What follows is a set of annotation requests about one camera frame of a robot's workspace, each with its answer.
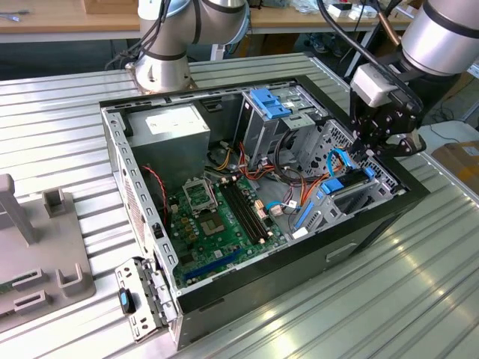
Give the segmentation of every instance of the slotted metal surface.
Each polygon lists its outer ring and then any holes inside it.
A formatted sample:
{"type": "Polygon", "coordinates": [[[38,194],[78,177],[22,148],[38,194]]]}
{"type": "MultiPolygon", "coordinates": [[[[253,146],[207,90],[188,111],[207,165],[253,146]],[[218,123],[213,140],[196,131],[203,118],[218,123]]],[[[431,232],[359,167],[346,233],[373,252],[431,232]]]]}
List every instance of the slotted metal surface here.
{"type": "MultiPolygon", "coordinates": [[[[298,54],[193,64],[192,74],[200,87],[307,74],[347,110],[347,89],[323,69],[298,54]]],[[[133,342],[113,277],[139,249],[97,103],[135,94],[122,71],[0,83],[0,171],[13,175],[20,201],[53,186],[73,193],[97,286],[88,300],[0,334],[6,358],[175,353],[167,332],[133,342]]],[[[402,163],[432,194],[372,248],[176,355],[477,357],[478,208],[423,157],[402,163]]]]}

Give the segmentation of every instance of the green circuit board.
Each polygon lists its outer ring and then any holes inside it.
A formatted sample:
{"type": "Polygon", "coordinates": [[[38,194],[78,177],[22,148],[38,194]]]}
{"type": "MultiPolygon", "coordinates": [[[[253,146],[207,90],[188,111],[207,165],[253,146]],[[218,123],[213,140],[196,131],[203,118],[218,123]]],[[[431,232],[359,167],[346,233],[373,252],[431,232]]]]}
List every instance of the green circuit board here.
{"type": "MultiPolygon", "coordinates": [[[[236,186],[251,205],[251,210],[256,211],[252,202],[257,195],[248,181],[239,179],[236,186]]],[[[180,288],[278,248],[287,241],[270,218],[261,221],[269,237],[264,243],[254,244],[220,192],[219,185],[212,188],[218,202],[215,212],[206,211],[194,216],[183,190],[170,197],[178,207],[177,213],[172,215],[170,239],[179,259],[174,277],[180,288]]]]}

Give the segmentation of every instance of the red wire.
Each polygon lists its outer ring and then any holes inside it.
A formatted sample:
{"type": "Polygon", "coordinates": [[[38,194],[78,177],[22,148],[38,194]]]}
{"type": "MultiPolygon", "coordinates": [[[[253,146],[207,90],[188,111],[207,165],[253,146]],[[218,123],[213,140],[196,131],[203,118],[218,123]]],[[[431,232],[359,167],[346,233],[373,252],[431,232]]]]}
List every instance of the red wire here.
{"type": "Polygon", "coordinates": [[[153,174],[156,178],[156,180],[158,181],[159,183],[159,186],[162,188],[162,193],[163,193],[163,224],[166,225],[166,216],[167,216],[167,209],[166,209],[166,204],[167,204],[167,201],[166,201],[166,190],[165,190],[165,186],[163,185],[163,181],[161,181],[161,179],[159,178],[159,176],[156,174],[155,171],[153,171],[151,168],[147,167],[147,166],[142,166],[145,170],[147,170],[148,172],[150,172],[151,174],[153,174]]]}

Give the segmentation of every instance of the blue plastic clip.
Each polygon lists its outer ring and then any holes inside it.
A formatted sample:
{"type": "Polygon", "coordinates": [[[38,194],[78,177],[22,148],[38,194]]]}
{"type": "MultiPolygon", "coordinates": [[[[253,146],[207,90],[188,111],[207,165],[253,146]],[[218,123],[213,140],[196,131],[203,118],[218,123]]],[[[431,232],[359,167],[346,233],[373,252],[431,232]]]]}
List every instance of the blue plastic clip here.
{"type": "Polygon", "coordinates": [[[335,172],[332,169],[332,155],[338,155],[340,160],[344,163],[346,167],[355,169],[356,165],[351,161],[350,156],[347,154],[346,151],[342,150],[341,148],[333,148],[331,152],[328,154],[328,158],[326,159],[326,165],[328,166],[329,174],[333,177],[335,172]]]}
{"type": "Polygon", "coordinates": [[[331,178],[321,183],[321,189],[326,194],[331,194],[333,192],[339,191],[342,188],[344,188],[344,186],[337,178],[331,178]]]}
{"type": "Polygon", "coordinates": [[[372,180],[376,176],[376,172],[371,167],[366,167],[364,173],[369,177],[369,180],[372,180]]]}
{"type": "Polygon", "coordinates": [[[294,225],[294,228],[297,230],[298,228],[301,227],[302,222],[305,221],[306,216],[309,214],[309,212],[313,209],[314,202],[312,200],[309,201],[308,205],[305,208],[305,211],[302,213],[301,217],[299,217],[299,220],[296,222],[294,225]]]}
{"type": "Polygon", "coordinates": [[[121,293],[120,298],[121,298],[121,305],[126,305],[127,303],[126,293],[121,293]]]}
{"type": "Polygon", "coordinates": [[[269,119],[289,116],[293,112],[289,108],[285,108],[277,96],[273,95],[267,88],[258,88],[251,90],[251,98],[266,113],[269,119]]]}

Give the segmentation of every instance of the pci slot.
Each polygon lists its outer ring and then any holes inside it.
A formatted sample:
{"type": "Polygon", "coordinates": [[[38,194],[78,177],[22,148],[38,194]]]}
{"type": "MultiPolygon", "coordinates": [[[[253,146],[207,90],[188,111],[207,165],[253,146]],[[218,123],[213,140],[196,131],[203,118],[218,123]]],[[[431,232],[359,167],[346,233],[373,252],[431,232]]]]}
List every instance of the pci slot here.
{"type": "Polygon", "coordinates": [[[242,253],[242,249],[239,249],[238,251],[234,251],[232,254],[228,254],[226,257],[221,258],[219,260],[216,260],[212,263],[206,264],[205,266],[202,266],[198,269],[195,269],[189,273],[186,273],[183,278],[185,280],[192,279],[194,277],[199,277],[200,275],[210,273],[211,271],[214,271],[218,267],[221,266],[226,266],[227,264],[233,262],[239,254],[242,253]]]}
{"type": "Polygon", "coordinates": [[[253,245],[256,245],[260,239],[268,238],[266,230],[236,184],[221,185],[219,190],[253,245]]]}

